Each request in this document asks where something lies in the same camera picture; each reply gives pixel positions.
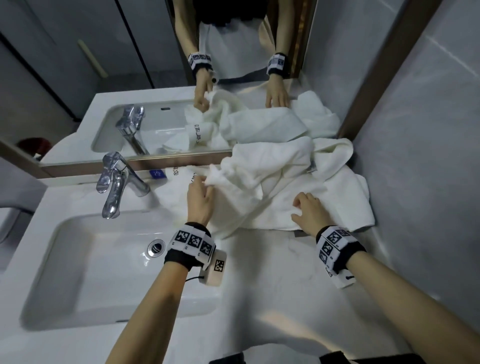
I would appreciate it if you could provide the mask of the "large white bath towel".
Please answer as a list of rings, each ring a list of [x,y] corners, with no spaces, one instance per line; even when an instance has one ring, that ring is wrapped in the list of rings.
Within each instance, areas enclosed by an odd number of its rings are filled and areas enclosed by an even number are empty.
[[[214,187],[208,228],[227,237],[237,228],[293,231],[298,193],[320,199],[334,223],[349,232],[375,225],[366,179],[347,162],[349,139],[299,137],[283,143],[237,144],[219,166],[211,165],[206,185]]]

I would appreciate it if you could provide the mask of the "white ceramic sink basin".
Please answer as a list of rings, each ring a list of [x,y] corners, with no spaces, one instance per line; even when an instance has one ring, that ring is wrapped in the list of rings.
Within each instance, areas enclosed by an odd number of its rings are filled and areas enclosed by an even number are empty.
[[[28,331],[127,322],[163,267],[167,244],[183,224],[170,211],[81,215],[50,240],[21,314]]]

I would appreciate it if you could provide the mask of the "person's left hand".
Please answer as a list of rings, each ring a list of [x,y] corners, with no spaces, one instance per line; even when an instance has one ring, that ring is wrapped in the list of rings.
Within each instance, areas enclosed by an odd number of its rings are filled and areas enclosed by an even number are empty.
[[[187,192],[187,222],[198,223],[207,227],[214,211],[214,199],[206,199],[206,177],[196,175],[189,184]]]

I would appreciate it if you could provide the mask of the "black marker wristband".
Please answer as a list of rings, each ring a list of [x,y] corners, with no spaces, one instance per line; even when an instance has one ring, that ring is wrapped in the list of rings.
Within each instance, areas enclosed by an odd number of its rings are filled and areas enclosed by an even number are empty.
[[[207,270],[216,244],[206,226],[197,222],[182,225],[170,240],[164,263],[174,262],[188,271],[194,267]]]
[[[366,252],[365,247],[348,231],[339,226],[323,227],[315,237],[318,258],[330,276],[347,270],[347,263],[357,252]]]

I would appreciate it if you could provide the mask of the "person's right forearm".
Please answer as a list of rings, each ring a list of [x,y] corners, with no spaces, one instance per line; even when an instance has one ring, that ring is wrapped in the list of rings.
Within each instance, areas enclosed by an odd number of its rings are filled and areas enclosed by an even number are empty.
[[[426,364],[480,364],[480,334],[370,254],[346,267]]]

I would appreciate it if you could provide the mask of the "person's right hand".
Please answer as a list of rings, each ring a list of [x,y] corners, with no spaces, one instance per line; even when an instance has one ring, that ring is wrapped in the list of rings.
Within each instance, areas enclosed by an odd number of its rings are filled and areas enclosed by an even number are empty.
[[[321,201],[309,192],[297,194],[293,201],[293,207],[299,209],[300,215],[302,215],[302,224],[297,225],[313,238],[325,228],[335,225]]]

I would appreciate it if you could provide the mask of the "white towel with black print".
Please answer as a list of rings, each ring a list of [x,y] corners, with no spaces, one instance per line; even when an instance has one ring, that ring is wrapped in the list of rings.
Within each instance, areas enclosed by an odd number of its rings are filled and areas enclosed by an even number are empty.
[[[177,221],[187,218],[187,191],[195,176],[206,177],[206,184],[213,186],[214,209],[207,228],[216,239],[225,239],[244,222],[245,214],[239,209],[238,189],[227,179],[220,168],[211,166],[173,167],[165,170],[166,182],[155,189],[160,205],[171,210]]]

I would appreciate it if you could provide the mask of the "chrome sink faucet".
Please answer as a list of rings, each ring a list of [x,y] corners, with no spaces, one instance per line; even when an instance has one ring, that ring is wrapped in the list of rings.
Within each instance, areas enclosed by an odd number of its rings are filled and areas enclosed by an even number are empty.
[[[101,213],[102,218],[109,220],[119,216],[123,192],[127,185],[130,185],[138,197],[147,196],[151,192],[151,188],[137,175],[119,152],[106,153],[102,162],[103,171],[96,184],[96,190],[100,194],[110,190]]]

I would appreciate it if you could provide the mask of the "person's left forearm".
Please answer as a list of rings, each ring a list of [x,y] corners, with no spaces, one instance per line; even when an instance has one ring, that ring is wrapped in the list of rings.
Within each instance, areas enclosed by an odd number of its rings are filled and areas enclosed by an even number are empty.
[[[162,364],[189,270],[166,262],[115,342],[105,364]]]

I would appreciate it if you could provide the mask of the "bronze framed wall mirror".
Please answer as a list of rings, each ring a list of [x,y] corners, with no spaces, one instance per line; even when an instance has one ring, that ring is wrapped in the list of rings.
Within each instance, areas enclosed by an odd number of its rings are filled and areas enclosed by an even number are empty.
[[[443,0],[0,0],[0,158],[35,178],[352,138]]]

